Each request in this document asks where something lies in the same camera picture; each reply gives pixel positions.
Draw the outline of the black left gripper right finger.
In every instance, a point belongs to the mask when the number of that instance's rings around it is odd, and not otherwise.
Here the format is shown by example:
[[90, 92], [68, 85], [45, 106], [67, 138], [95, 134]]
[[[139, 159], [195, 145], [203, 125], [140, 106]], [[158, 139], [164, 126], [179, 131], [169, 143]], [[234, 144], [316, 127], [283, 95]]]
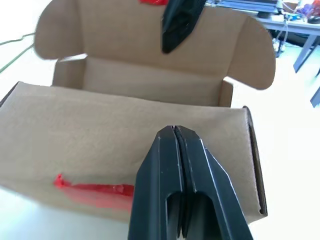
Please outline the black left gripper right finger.
[[182, 235], [187, 240], [251, 240], [230, 177], [195, 131], [176, 126], [185, 181]]

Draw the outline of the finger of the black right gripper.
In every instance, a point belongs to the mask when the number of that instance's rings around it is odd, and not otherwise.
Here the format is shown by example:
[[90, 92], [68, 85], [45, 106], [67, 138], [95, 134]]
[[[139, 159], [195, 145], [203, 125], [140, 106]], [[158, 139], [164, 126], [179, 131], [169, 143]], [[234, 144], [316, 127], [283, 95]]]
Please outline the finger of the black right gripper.
[[161, 47], [164, 54], [170, 54], [193, 32], [205, 4], [205, 0], [168, 1], [161, 28]]

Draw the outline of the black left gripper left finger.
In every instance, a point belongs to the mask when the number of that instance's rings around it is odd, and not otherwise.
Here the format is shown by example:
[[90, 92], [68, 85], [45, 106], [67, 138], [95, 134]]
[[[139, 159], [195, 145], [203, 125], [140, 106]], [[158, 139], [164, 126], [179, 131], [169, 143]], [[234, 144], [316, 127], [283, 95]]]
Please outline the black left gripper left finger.
[[181, 232], [184, 178], [179, 143], [173, 126], [155, 139], [137, 174], [129, 240], [176, 240]]

